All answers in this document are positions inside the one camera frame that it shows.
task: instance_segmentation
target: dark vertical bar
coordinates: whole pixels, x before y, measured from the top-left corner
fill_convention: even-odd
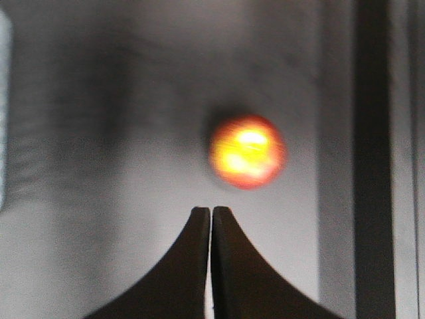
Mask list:
[[[396,318],[389,123],[389,0],[357,0],[354,199],[358,319]]]

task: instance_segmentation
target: gray background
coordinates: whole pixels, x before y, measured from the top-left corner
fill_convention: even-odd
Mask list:
[[[355,317],[351,1],[2,6],[14,37],[0,317],[83,317],[143,276],[196,205],[230,206],[282,276]],[[229,110],[283,133],[290,161],[273,184],[240,191],[210,171],[207,128]]]

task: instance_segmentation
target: bright yellow highlight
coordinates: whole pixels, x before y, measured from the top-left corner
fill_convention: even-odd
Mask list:
[[[210,162],[226,182],[252,189],[274,179],[286,161],[286,149],[277,129],[260,116],[225,122],[214,133]]]

